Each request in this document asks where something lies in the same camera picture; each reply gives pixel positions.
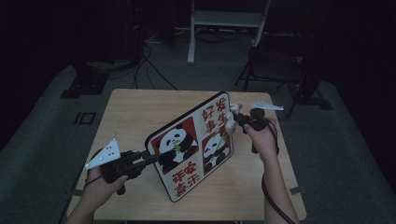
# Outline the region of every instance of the wooden table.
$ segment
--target wooden table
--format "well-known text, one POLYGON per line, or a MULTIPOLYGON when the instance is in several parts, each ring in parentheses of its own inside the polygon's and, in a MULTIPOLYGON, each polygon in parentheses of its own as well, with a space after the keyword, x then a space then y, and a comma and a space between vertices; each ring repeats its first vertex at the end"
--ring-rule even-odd
MULTIPOLYGON (((242 104, 248 114, 252 103, 271 104, 267 93, 228 92, 231 103, 242 104)), ((87 161, 94 152, 113 138, 120 151, 143 151, 145 140, 170 121, 183 115, 215 95, 214 91, 114 90, 92 143, 87 161)), ((275 111, 267 110, 276 118, 275 111)), ((279 160, 288 189, 297 187, 282 132, 277 124, 279 160)), ((95 213, 97 220, 263 220, 262 162, 250 152, 251 140, 237 128, 233 135, 234 152, 215 172, 180 201, 172 203, 153 165, 142 175, 126 182, 126 193, 117 195, 95 213)), ((86 170, 81 173, 76 189, 83 189, 86 170)), ((290 195, 300 220, 306 211, 300 194, 290 195)), ((68 214, 76 206, 74 196, 68 214)))

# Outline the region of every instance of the gray carpet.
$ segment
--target gray carpet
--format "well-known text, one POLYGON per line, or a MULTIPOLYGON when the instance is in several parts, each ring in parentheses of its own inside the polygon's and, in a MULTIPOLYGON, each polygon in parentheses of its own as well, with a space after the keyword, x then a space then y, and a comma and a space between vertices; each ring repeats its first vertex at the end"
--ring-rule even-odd
MULTIPOLYGON (((188 38, 174 44, 149 43, 149 60, 179 90, 241 91, 242 83, 233 84, 247 60, 250 38, 217 45, 198 41, 194 65, 187 64, 188 38)), ((102 95, 60 99, 74 77, 69 66, 53 79, 1 152, 0 223, 63 220, 111 92, 134 83, 134 71, 115 72, 102 95), (78 113, 95 113, 92 124, 78 124, 78 113)), ((153 89, 150 81, 156 89, 172 90, 146 63, 138 72, 138 88, 153 89)), ((322 82, 319 89, 333 110, 297 105, 291 117, 280 122, 297 180, 308 189, 303 194, 308 216, 302 223, 395 223, 396 197, 336 88, 322 82)), ((277 90, 274 83, 256 82, 249 91, 268 92, 275 105, 290 105, 286 87, 277 90)))

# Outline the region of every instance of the panda sign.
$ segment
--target panda sign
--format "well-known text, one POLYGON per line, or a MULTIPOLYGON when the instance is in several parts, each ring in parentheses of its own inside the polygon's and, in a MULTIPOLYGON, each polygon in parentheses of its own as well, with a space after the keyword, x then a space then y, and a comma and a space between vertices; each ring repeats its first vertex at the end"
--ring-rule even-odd
POLYGON ((230 99, 221 91, 151 134, 146 149, 159 154, 155 167, 172 202, 221 166, 233 154, 225 132, 230 99))

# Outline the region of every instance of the hand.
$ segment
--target hand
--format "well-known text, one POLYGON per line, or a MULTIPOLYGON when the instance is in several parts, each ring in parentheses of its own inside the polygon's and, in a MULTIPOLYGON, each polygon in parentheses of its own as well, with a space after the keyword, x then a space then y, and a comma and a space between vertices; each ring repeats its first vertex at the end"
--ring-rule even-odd
POLYGON ((250 136, 254 147, 260 154, 262 161, 272 160, 276 155, 276 140, 272 135, 268 126, 271 126, 273 131, 276 133, 276 119, 267 118, 270 123, 263 130, 257 132, 248 124, 245 124, 244 129, 250 136))
MULTIPOLYGON (((92 168, 89 171, 87 183, 93 181, 95 178, 100 176, 101 173, 102 171, 100 167, 92 168)), ((105 202, 107 202, 107 200, 110 199, 111 195, 119 190, 127 179, 128 176, 123 175, 113 183, 108 184, 102 177, 100 177, 99 179, 94 180, 93 182, 91 182, 91 184, 86 186, 86 188, 84 189, 84 193, 82 194, 81 200, 94 211, 102 206, 105 202)))

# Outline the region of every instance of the black tool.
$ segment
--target black tool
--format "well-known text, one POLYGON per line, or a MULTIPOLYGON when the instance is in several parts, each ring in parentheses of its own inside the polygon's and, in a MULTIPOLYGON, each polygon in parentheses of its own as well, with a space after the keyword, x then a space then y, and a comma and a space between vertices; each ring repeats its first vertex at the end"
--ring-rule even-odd
MULTIPOLYGON (((128 179, 134 179, 142 174, 147 165, 158 161, 158 159, 157 154, 150 155, 148 151, 132 152, 130 150, 121 152, 119 159, 101 165, 102 177, 107 183, 113 183, 123 175, 128 175, 128 179)), ((117 193, 122 195, 125 190, 125 186, 122 186, 121 189, 117 190, 117 193)))
MULTIPOLYGON (((244 128, 245 124, 250 125, 250 127, 252 127, 254 130, 259 132, 271 123, 271 121, 265 117, 264 109, 253 108, 253 109, 250 109, 249 113, 250 113, 250 116, 241 114, 239 112, 233 112, 233 120, 235 120, 238 123, 238 125, 242 127, 243 133, 247 133, 244 128)), ((269 126, 269 128, 270 128, 272 135, 275 138, 276 154, 278 154, 279 147, 277 146, 277 134, 276 134, 276 132, 274 132, 274 130, 271 126, 269 126)), ((251 152, 258 153, 253 144, 251 146, 251 152)))

